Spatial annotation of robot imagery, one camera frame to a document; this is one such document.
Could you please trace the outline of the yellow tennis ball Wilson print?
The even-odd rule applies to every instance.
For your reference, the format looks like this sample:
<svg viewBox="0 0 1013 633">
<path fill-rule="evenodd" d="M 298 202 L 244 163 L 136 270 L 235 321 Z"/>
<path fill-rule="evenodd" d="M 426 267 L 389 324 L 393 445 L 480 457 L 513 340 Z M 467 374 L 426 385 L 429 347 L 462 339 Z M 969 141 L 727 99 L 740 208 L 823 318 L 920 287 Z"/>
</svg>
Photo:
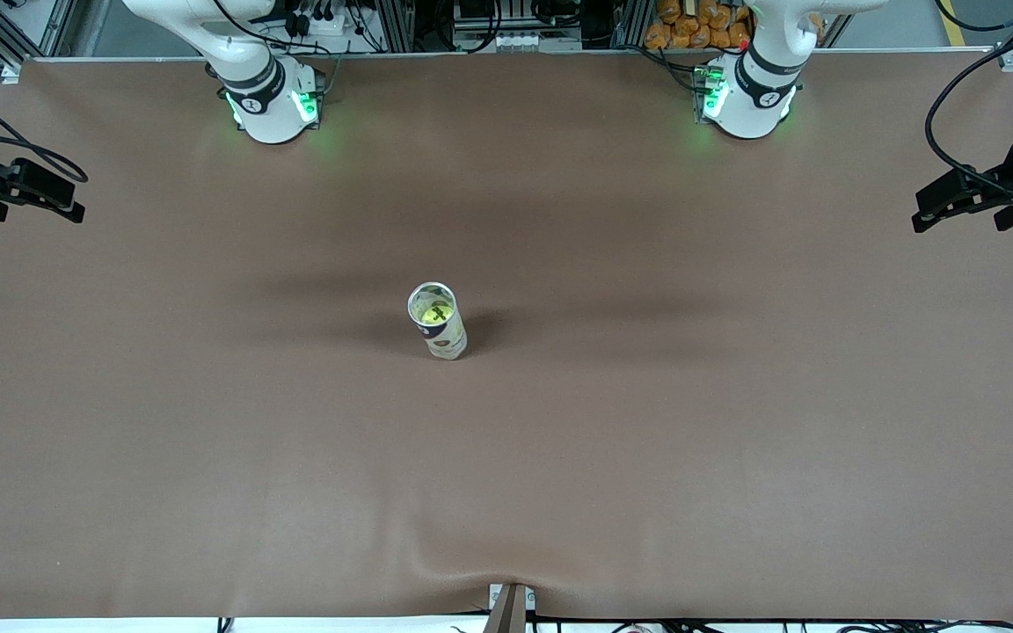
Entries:
<svg viewBox="0 0 1013 633">
<path fill-rule="evenodd" d="M 422 288 L 415 293 L 410 306 L 412 317 L 419 327 L 446 324 L 455 314 L 454 297 L 438 286 Z"/>
</svg>

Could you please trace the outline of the clear Wilson tennis ball can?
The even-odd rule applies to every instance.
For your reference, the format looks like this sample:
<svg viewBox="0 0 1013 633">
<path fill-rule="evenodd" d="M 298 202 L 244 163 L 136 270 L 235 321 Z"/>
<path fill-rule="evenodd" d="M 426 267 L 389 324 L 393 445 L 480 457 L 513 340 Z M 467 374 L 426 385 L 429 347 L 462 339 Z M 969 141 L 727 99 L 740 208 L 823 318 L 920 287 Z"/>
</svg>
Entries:
<svg viewBox="0 0 1013 633">
<path fill-rule="evenodd" d="M 412 300 L 412 296 L 414 296 L 414 294 L 417 293 L 418 291 L 421 291 L 422 288 L 427 288 L 427 287 L 433 287 L 433 286 L 438 286 L 438 287 L 441 287 L 441 288 L 445 289 L 445 291 L 447 291 L 448 293 L 450 293 L 451 296 L 454 297 L 455 314 L 449 319 L 449 321 L 447 321 L 446 324 L 437 325 L 437 327 L 428 327 L 428 328 L 419 327 L 419 325 L 417 324 L 417 322 L 414 321 L 413 316 L 411 314 L 410 303 L 411 303 L 411 300 Z M 417 328 L 418 328 L 419 332 L 421 332 L 421 335 L 422 335 L 422 337 L 423 337 L 423 339 L 425 341 L 427 341 L 431 338 L 437 337 L 439 335 L 439 333 L 442 332 L 442 330 L 443 331 L 448 331 L 448 330 L 463 329 L 463 330 L 466 331 L 465 325 L 463 325 L 463 320 L 462 320 L 462 316 L 461 316 L 461 310 L 459 309 L 458 301 L 455 299 L 455 294 L 453 292 L 453 289 L 451 289 L 450 287 L 448 287 L 445 284 L 434 283 L 433 281 L 430 281 L 430 283 L 419 284 L 418 287 L 415 288 L 414 291 L 410 293 L 410 296 L 407 297 L 406 308 L 407 308 L 407 316 L 409 316 L 410 319 L 413 321 L 413 323 L 415 325 L 417 325 Z"/>
</svg>

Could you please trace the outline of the orange snack bag pile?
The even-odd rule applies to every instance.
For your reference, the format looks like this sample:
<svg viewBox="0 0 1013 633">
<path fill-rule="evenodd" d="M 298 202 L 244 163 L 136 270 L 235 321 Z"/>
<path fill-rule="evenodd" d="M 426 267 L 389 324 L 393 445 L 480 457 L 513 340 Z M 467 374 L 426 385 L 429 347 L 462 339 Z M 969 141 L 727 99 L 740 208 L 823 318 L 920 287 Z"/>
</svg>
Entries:
<svg viewBox="0 0 1013 633">
<path fill-rule="evenodd" d="M 755 16 L 741 0 L 654 0 L 654 18 L 643 37 L 647 49 L 748 47 Z"/>
</svg>

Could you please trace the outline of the grey table edge clamp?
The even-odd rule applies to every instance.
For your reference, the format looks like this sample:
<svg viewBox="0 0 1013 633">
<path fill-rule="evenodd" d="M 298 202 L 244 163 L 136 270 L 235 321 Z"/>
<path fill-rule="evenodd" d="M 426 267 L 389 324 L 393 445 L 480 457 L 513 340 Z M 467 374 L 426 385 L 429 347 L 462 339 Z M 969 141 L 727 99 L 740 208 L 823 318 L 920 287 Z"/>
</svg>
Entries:
<svg viewBox="0 0 1013 633">
<path fill-rule="evenodd" d="M 536 606 L 536 592 L 531 586 L 490 585 L 490 613 L 483 633 L 529 633 L 528 620 Z"/>
</svg>

